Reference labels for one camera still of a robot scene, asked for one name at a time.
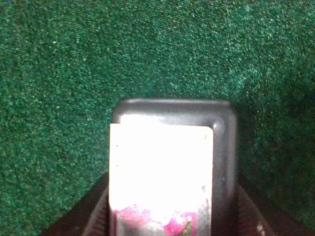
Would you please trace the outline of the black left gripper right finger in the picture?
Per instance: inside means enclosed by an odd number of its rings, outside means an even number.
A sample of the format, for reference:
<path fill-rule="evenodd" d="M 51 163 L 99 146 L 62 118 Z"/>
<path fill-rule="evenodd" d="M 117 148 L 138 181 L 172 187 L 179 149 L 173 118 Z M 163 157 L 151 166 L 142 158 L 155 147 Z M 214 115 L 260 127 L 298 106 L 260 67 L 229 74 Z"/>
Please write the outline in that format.
<path fill-rule="evenodd" d="M 309 229 L 272 203 L 239 174 L 238 235 L 308 236 Z"/>

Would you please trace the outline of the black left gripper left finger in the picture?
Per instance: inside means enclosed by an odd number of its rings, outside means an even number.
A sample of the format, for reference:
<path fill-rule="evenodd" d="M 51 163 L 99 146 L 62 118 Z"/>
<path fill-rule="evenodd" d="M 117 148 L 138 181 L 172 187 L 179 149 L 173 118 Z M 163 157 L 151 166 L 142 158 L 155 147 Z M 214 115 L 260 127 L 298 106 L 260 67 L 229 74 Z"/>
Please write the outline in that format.
<path fill-rule="evenodd" d="M 108 173 L 76 205 L 43 231 L 43 236 L 108 236 Z"/>

